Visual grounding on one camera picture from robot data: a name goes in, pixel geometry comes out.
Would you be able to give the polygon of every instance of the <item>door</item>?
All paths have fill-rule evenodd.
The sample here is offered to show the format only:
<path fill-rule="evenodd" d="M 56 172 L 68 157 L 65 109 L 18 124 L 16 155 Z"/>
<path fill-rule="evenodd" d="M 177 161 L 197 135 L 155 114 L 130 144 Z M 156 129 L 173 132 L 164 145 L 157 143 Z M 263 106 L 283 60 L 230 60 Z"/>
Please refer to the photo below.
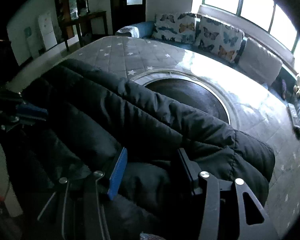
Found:
<path fill-rule="evenodd" d="M 112 28 L 115 33 L 127 25 L 146 20 L 146 0 L 111 0 Z"/>

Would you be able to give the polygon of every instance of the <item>black puffer jacket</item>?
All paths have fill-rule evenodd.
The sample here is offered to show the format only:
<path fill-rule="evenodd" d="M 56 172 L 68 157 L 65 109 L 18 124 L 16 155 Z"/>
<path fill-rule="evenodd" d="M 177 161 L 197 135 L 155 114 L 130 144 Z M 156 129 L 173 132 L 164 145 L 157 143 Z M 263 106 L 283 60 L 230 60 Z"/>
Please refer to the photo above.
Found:
<path fill-rule="evenodd" d="M 169 164 L 179 147 L 217 178 L 244 179 L 264 205 L 275 161 L 269 146 L 200 110 L 90 69 L 66 60 L 24 91 L 49 111 L 45 125 L 11 134 L 3 144 L 25 213 L 38 215 L 35 202 L 60 177 L 84 178 L 122 146 L 128 165 L 119 195 L 106 206 L 113 239 L 138 239 L 141 231 L 164 235 L 165 222 L 177 218 Z"/>

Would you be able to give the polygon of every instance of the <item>metal screw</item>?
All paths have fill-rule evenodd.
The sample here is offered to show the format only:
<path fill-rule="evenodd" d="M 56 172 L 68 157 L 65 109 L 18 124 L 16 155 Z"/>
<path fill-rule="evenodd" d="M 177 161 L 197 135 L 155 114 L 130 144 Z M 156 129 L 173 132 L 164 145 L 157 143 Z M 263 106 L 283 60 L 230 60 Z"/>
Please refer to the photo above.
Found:
<path fill-rule="evenodd" d="M 201 171 L 200 176 L 203 177 L 203 178 L 208 178 L 210 176 L 210 174 L 207 171 Z"/>
<path fill-rule="evenodd" d="M 93 175 L 94 175 L 95 177 L 101 177 L 101 176 L 103 176 L 103 172 L 102 172 L 102 171 L 94 171 L 94 172 L 93 172 Z"/>
<path fill-rule="evenodd" d="M 236 184 L 238 184 L 238 185 L 243 185 L 243 184 L 244 184 L 243 179 L 240 179 L 240 178 L 235 179 L 235 182 L 236 182 Z"/>
<path fill-rule="evenodd" d="M 67 182 L 68 182 L 68 179 L 66 177 L 62 177 L 59 179 L 59 183 L 61 183 L 61 184 L 65 184 Z"/>

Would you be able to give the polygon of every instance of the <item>white cushion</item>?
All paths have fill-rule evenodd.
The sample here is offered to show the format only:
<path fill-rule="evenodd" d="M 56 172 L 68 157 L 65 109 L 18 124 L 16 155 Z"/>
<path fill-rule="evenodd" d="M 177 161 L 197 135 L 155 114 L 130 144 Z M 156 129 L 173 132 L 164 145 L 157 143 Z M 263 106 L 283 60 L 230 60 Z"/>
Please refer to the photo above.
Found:
<path fill-rule="evenodd" d="M 282 61 L 252 38 L 248 38 L 238 66 L 259 83 L 274 82 L 282 67 Z"/>
<path fill-rule="evenodd" d="M 198 49 L 216 54 L 229 62 L 234 61 L 244 36 L 242 30 L 215 18 L 202 16 L 198 32 L 194 43 Z"/>
<path fill-rule="evenodd" d="M 156 14 L 152 37 L 164 41 L 193 43 L 195 39 L 196 15 L 194 13 Z"/>

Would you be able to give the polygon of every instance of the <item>wooden table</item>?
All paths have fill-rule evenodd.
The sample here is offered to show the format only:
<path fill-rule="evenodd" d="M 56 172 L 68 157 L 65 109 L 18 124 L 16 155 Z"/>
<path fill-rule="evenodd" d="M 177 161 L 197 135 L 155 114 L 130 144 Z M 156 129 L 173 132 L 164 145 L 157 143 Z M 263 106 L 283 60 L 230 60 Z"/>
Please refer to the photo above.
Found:
<path fill-rule="evenodd" d="M 80 47 L 83 47 L 82 37 L 81 37 L 81 32 L 80 32 L 80 23 L 85 23 L 87 21 L 90 21 L 92 19 L 99 18 L 99 17 L 102 17 L 103 26 L 104 26 L 104 29 L 105 29 L 105 35 L 108 35 L 106 11 L 88 13 L 84 16 L 79 16 L 79 17 L 77 17 L 77 18 L 75 18 L 71 21 L 62 22 L 62 23 L 59 24 L 61 32 L 62 32 L 62 38 L 65 40 L 65 43 L 66 43 L 67 51 L 69 51 L 69 46 L 68 46 L 68 41 L 67 41 L 68 40 L 68 34 L 67 34 L 67 31 L 66 31 L 66 28 L 68 26 L 75 25 L 75 28 L 76 28 L 77 34 L 78 34 L 78 38 L 79 38 Z"/>

